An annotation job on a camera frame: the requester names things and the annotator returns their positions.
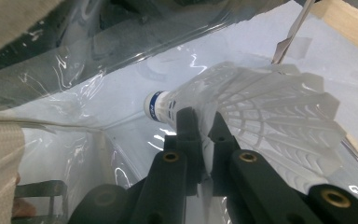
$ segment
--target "blue band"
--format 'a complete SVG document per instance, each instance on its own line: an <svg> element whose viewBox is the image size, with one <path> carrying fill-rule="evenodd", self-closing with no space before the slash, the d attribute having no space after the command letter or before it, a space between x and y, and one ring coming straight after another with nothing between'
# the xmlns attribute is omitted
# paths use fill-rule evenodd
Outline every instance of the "blue band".
<svg viewBox="0 0 358 224"><path fill-rule="evenodd" d="M156 101L157 101L157 98L159 97L159 95L162 93L163 91L158 91L156 92L152 99L150 100L150 104L149 104L149 112L150 112L150 116L152 117L153 120L155 121L159 121L157 116L156 116Z"/></svg>

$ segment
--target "black mechanical part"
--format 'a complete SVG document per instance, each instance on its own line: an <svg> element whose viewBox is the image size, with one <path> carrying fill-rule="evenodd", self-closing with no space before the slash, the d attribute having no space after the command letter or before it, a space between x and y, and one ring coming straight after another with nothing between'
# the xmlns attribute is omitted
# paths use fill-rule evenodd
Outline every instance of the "black mechanical part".
<svg viewBox="0 0 358 224"><path fill-rule="evenodd" d="M237 194L227 196L227 211L232 224L254 224L255 219L243 198Z"/></svg>
<svg viewBox="0 0 358 224"><path fill-rule="evenodd" d="M200 4L218 4L222 0L174 0L178 5L182 7L200 5Z"/></svg>
<svg viewBox="0 0 358 224"><path fill-rule="evenodd" d="M306 200L324 223L358 223L358 199L346 190L332 185L313 186Z"/></svg>
<svg viewBox="0 0 358 224"><path fill-rule="evenodd" d="M222 115L216 113L214 116L213 127L208 135L214 142L213 151L213 196L227 196L236 187L229 174L229 161L231 154L240 147L231 135Z"/></svg>
<svg viewBox="0 0 358 224"><path fill-rule="evenodd" d="M77 206L68 224L117 223L127 197L126 190L117 185L96 187Z"/></svg>
<svg viewBox="0 0 358 224"><path fill-rule="evenodd" d="M124 211L122 212L121 218L119 219L119 224L128 224L130 223L130 218L132 215L132 211L135 209L136 203L138 202L139 195L141 195L142 188L144 187L146 178L132 185L129 189L127 189L127 201L123 204Z"/></svg>
<svg viewBox="0 0 358 224"><path fill-rule="evenodd" d="M199 125L192 107L176 113L176 127L175 149L184 152L187 157L186 195L196 195L197 184L200 183L204 171L204 162Z"/></svg>
<svg viewBox="0 0 358 224"><path fill-rule="evenodd" d="M164 150L176 150L176 135L165 135Z"/></svg>
<svg viewBox="0 0 358 224"><path fill-rule="evenodd" d="M255 223L322 223L259 153L235 151L230 172Z"/></svg>
<svg viewBox="0 0 358 224"><path fill-rule="evenodd" d="M153 160L130 224L183 224L186 210L186 154L159 152Z"/></svg>

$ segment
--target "wooden board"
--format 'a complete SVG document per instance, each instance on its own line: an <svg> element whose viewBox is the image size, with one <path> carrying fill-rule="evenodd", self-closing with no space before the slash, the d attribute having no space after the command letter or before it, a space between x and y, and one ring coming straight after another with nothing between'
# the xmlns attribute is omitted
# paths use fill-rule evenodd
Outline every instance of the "wooden board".
<svg viewBox="0 0 358 224"><path fill-rule="evenodd" d="M342 0L323 0L310 12L348 38L358 47L358 9Z"/></svg>

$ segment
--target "shuttlecock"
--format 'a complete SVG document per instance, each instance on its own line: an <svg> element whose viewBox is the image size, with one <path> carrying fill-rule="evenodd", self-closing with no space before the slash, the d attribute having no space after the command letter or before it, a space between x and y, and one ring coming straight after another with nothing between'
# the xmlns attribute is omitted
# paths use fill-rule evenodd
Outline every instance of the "shuttlecock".
<svg viewBox="0 0 358 224"><path fill-rule="evenodd" d="M176 112L192 106L207 135L218 111L241 148L263 154L291 187L306 192L341 164L335 148L345 133L334 122L338 105L321 77L292 65L220 63L177 90L151 93L145 113L175 128Z"/></svg>

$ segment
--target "clear plastic sheet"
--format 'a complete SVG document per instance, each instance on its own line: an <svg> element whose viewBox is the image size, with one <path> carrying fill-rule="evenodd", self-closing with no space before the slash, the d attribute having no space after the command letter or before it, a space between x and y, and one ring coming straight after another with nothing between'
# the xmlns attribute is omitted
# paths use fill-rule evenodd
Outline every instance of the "clear plastic sheet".
<svg viewBox="0 0 358 224"><path fill-rule="evenodd" d="M62 45L41 50L40 55L0 70L0 123L21 126L25 136L20 185L63 181L68 188L68 209L62 203L64 197L57 197L53 214L66 211L70 216L93 187L112 183L128 188L145 177L154 156L163 148L164 135L175 134L168 125L145 116L146 95L174 90L224 61L253 68L270 64L276 44L287 37L301 10L301 6L290 2L250 21L229 26L281 1L242 3L245 5L238 7L240 1L215 4L205 1L182 10L177 7L176 13L161 7L160 11L167 12L161 17L166 21L162 23L154 18L155 8L139 7L150 11L146 16L135 17L126 12L125 20L106 25L99 32L87 32L86 27L92 26L82 23L87 20L82 21L86 17L81 13L87 10L81 3L76 4L71 9L75 13L72 15L77 15L71 20L74 26L67 24L72 27L64 33L67 37L58 38ZM213 11L211 8L219 8L219 13L215 11L209 17L199 14L197 17L205 21L193 22L191 16L208 14ZM185 28L175 33L172 23L178 22ZM160 36L166 30L174 31L169 36ZM205 36L190 41L201 35ZM358 60L342 58L348 54L358 57L358 49L312 16L306 19L297 36L283 62L296 64L301 72L324 76L325 90L341 102L337 122L358 140L358 115L352 112L356 107L353 103L358 105L358 76L352 76L348 82L337 76L358 69ZM297 40L305 44L297 45ZM322 49L345 52L327 54ZM338 65L331 62L335 57L335 61L340 61ZM356 99L348 100L344 92ZM344 145L338 147L342 166L328 180L358 197L358 160ZM208 198L208 192L200 197ZM36 207L37 216L48 213L48 200L33 198L29 202ZM188 223L228 223L224 198L215 199L210 207L204 207L200 198L189 198L187 208Z"/></svg>

